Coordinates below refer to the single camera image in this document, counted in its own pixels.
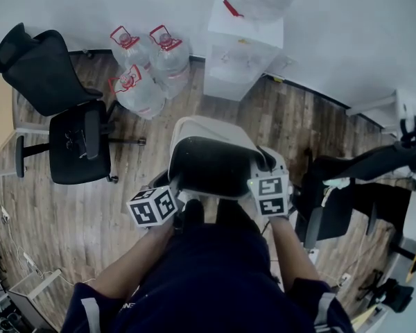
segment black baseboard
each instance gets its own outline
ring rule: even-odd
[[[90,49],[88,51],[91,52],[92,54],[111,54],[112,53],[111,52],[111,49]],[[82,51],[71,51],[71,52],[69,52],[69,55],[71,55],[71,56],[76,56],[78,54],[83,54],[83,52]],[[196,62],[204,62],[205,61],[205,58],[203,58],[203,57],[196,57],[194,55],[190,55],[189,56],[189,59],[190,60],[193,60],[193,61],[196,61]],[[284,81],[284,84],[287,84],[287,85],[296,87],[296,88],[301,89],[301,90],[305,90],[306,92],[310,92],[313,95],[319,96],[319,97],[321,97],[321,98],[323,98],[323,99],[325,99],[325,100],[327,100],[327,101],[329,101],[331,103],[334,103],[335,105],[340,106],[340,107],[342,107],[345,110],[350,109],[350,107],[348,105],[345,105],[344,103],[341,103],[341,102],[339,102],[339,101],[337,101],[337,100],[335,100],[335,99],[333,99],[333,98],[331,98],[331,97],[329,97],[327,95],[321,94],[321,93],[319,93],[319,92],[317,92],[315,90],[309,89],[309,88],[307,88],[305,86],[299,85],[299,84],[294,83],[292,81],[289,81],[287,79],[283,79],[282,77],[281,77],[281,79]],[[365,116],[364,114],[359,114],[359,116],[362,117],[364,120],[366,120],[366,121],[374,124],[376,127],[379,127],[380,129],[383,129],[383,126],[381,126],[379,123],[373,121],[369,117]]]

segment shirt sleeve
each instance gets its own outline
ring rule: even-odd
[[[316,332],[354,332],[347,313],[325,282],[296,279],[287,295],[311,317]]]
[[[76,284],[61,332],[105,331],[125,300],[107,298],[86,284]]]

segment chair caster wheel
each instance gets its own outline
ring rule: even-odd
[[[118,176],[107,176],[106,180],[108,182],[112,182],[113,184],[116,184],[119,182],[119,177]]]

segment forearm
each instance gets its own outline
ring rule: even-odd
[[[319,274],[290,222],[283,218],[272,217],[270,223],[285,290],[291,289],[296,278],[319,280]]]
[[[108,298],[128,300],[162,256],[172,234],[173,227],[169,223],[152,228],[125,255],[102,271],[90,286]]]

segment navy blue shirt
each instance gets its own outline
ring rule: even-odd
[[[262,236],[208,224],[174,236],[129,302],[77,284],[62,331],[96,326],[102,332],[353,332],[327,284],[296,279],[282,292]]]

